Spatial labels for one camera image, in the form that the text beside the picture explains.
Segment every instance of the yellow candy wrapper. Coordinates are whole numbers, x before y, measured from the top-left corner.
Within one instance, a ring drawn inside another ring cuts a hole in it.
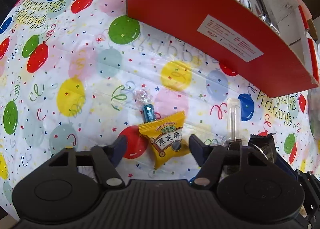
[[[184,119],[184,111],[180,111],[162,120],[139,125],[140,134],[149,139],[155,153],[155,169],[172,157],[190,153],[188,144],[182,140]]]

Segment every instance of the table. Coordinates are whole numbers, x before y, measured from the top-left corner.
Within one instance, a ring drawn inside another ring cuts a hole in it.
[[[12,188],[64,147],[78,151],[128,136],[117,170],[129,179],[188,179],[191,154],[154,170],[133,93],[149,89],[158,118],[184,110],[183,137],[226,135],[227,98],[239,98],[242,135],[275,133],[294,169],[319,176],[307,92],[268,98],[182,40],[125,16],[125,0],[20,0],[0,28],[0,205],[16,219]],[[79,171],[94,177],[92,168]]]

